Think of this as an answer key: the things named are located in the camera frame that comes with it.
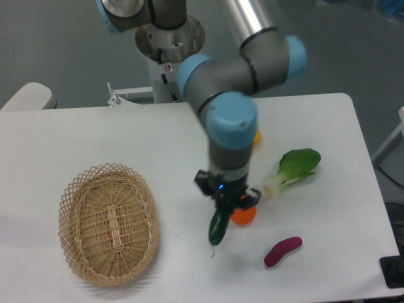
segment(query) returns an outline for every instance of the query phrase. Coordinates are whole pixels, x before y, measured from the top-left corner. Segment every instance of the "wicker basket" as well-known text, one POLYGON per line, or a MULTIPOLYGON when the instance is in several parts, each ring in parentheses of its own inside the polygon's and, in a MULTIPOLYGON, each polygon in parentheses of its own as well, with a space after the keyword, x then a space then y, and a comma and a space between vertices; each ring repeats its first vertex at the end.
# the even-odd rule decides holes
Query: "wicker basket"
POLYGON ((59 210, 59 236, 73 272, 93 285, 120 285, 155 255, 158 218, 142 176, 124 165, 86 170, 69 184, 59 210))

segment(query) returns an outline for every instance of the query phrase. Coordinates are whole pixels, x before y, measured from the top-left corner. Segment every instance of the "white chair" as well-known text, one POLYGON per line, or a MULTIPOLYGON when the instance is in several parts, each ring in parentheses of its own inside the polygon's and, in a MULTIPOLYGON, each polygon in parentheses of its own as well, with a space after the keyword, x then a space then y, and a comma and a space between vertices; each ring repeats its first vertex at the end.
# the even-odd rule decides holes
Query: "white chair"
POLYGON ((57 100, 45 85, 31 82, 22 87, 0 112, 18 112, 23 110, 54 109, 57 100))
POLYGON ((374 167, 378 167, 387 156, 404 140, 404 107, 398 111, 401 123, 397 125, 395 130, 387 137, 381 146, 373 153, 372 163, 374 167))

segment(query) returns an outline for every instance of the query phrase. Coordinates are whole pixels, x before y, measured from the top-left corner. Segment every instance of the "gray floor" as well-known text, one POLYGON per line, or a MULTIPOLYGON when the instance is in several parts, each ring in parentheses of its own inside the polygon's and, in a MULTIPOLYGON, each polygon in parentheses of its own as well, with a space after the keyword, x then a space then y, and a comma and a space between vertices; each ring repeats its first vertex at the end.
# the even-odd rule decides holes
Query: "gray floor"
MULTIPOLYGON (((216 0, 188 0, 189 14, 206 32, 205 52, 218 60, 237 54, 216 0)), ((318 7, 314 0, 268 0, 280 30, 306 43, 305 77, 259 96, 343 92, 352 97, 370 153, 399 123, 404 106, 404 24, 371 10, 371 1, 318 7)), ((103 106, 114 88, 148 86, 148 70, 134 31, 110 35, 94 1, 0 1, 0 107, 24 84, 48 86, 59 107, 103 106)), ((385 169, 404 183, 404 147, 385 169)), ((404 194, 379 177, 385 201, 404 194)))

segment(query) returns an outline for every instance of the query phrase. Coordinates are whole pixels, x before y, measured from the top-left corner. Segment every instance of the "cucumber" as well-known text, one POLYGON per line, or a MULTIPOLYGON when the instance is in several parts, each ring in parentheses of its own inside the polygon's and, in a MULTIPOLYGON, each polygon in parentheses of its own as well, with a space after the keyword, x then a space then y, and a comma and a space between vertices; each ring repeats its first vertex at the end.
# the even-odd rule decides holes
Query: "cucumber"
POLYGON ((212 244, 212 246, 216 246, 221 243, 225 237, 230 216, 231 212, 225 208, 218 207, 216 209, 209 226, 209 242, 212 244))

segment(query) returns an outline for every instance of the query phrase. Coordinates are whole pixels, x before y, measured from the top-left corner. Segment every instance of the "orange fruit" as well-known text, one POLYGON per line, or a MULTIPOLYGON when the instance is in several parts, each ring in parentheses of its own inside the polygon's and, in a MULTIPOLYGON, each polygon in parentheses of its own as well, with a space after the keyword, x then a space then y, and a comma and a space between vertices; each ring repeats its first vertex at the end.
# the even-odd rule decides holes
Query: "orange fruit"
POLYGON ((243 225, 250 224, 254 220, 255 214, 257 214, 257 206, 253 206, 252 208, 249 208, 248 210, 236 209, 233 212, 231 219, 237 225, 243 226, 243 225))
POLYGON ((257 129, 257 133, 255 134, 254 141, 252 142, 253 147, 257 147, 259 142, 261 142, 261 132, 257 129))

